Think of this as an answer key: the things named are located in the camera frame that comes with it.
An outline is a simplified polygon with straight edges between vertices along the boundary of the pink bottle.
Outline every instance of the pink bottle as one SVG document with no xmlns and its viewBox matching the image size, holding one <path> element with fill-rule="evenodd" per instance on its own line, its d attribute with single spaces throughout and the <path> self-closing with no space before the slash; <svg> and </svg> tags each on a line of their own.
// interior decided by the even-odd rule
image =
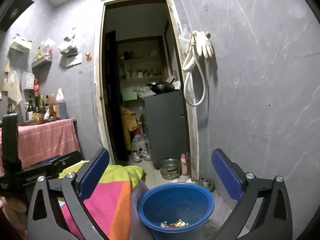
<svg viewBox="0 0 320 240">
<path fill-rule="evenodd" d="M 186 155 L 183 153 L 181 154 L 181 175 L 182 176 L 187 176 L 188 175 L 188 164 L 187 164 L 187 158 Z"/>
</svg>

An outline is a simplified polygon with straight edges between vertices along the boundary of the white door frame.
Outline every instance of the white door frame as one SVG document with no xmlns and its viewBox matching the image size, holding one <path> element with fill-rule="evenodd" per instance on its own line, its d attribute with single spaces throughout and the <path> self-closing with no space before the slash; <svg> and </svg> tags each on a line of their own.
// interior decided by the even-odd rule
<svg viewBox="0 0 320 240">
<path fill-rule="evenodd" d="M 93 65 L 94 65 L 94 84 L 96 90 L 96 102 L 98 108 L 98 116 L 97 121 L 99 124 L 101 140 L 103 146 L 110 152 L 110 159 L 113 164 L 115 164 L 115 160 L 112 153 L 110 137 L 107 127 L 107 119 L 106 119 L 106 112 L 104 108 L 104 98 L 103 98 L 103 91 L 102 91 L 102 77 L 101 77 L 101 70 L 102 70 L 102 37 L 103 37 L 103 23 L 104 23 L 104 16 L 106 5 L 110 5 L 113 3 L 129 1 L 129 0 L 102 0 L 98 7 L 98 18 L 96 22 L 96 29 L 95 29 L 95 36 L 94 36 L 94 50 L 93 50 Z M 175 36 L 175 42 L 178 47 L 178 58 L 180 61 L 180 66 L 183 65 L 183 60 L 185 58 L 180 46 L 179 46 L 179 34 L 182 31 L 181 22 L 178 16 L 177 9 L 174 5 L 173 0 L 166 0 L 167 6 L 169 8 L 170 20 L 173 26 L 173 32 Z M 185 81 L 186 75 L 182 72 L 183 81 Z M 198 128 L 197 128 L 197 119 L 196 119 L 196 109 L 192 108 L 188 104 L 186 104 L 187 109 L 187 116 L 188 116 L 188 130 L 189 130 L 189 141 L 190 141 L 190 155 L 191 155 L 191 174 L 192 180 L 199 179 L 199 147 L 198 147 Z"/>
</svg>

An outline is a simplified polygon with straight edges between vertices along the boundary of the blue trash bin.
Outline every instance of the blue trash bin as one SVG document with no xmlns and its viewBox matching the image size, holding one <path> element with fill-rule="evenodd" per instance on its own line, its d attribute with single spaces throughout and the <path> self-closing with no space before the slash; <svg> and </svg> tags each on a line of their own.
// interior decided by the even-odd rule
<svg viewBox="0 0 320 240">
<path fill-rule="evenodd" d="M 198 240 L 214 208 L 209 190 L 193 183 L 170 183 L 146 192 L 138 203 L 141 221 L 155 240 Z M 184 228 L 162 228 L 162 222 L 189 223 Z"/>
</svg>

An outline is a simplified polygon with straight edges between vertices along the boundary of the bolt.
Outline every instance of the bolt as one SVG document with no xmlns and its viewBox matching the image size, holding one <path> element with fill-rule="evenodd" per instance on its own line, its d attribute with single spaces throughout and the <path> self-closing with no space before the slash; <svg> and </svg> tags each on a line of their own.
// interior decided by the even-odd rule
<svg viewBox="0 0 320 240">
<path fill-rule="evenodd" d="M 246 176 L 248 179 L 253 179 L 253 178 L 254 178 L 254 174 L 251 173 L 251 172 L 248 172 L 245 176 Z"/>
<path fill-rule="evenodd" d="M 74 173 L 73 171 L 67 173 L 67 178 L 68 178 L 68 179 L 71 179 L 71 178 L 73 178 L 74 176 L 75 176 L 75 173 Z"/>
<path fill-rule="evenodd" d="M 38 181 L 39 181 L 39 182 L 44 181 L 44 176 L 40 176 L 40 177 L 38 178 Z"/>
<path fill-rule="evenodd" d="M 276 180 L 277 180 L 278 182 L 282 182 L 282 181 L 283 181 L 283 179 L 282 179 L 281 176 L 276 176 Z"/>
</svg>

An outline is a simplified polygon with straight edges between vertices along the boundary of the dark wooden door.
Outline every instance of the dark wooden door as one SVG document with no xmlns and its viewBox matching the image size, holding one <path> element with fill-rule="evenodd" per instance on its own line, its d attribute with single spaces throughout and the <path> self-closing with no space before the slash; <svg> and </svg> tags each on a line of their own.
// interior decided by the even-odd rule
<svg viewBox="0 0 320 240">
<path fill-rule="evenodd" d="M 120 105 L 122 95 L 120 93 L 120 77 L 118 65 L 118 46 L 116 43 L 116 31 L 111 31 L 105 36 L 105 84 L 107 92 L 106 114 L 111 117 L 111 127 L 113 140 L 113 152 L 121 161 L 128 161 L 128 154 L 125 148 L 124 134 L 121 120 Z"/>
</svg>

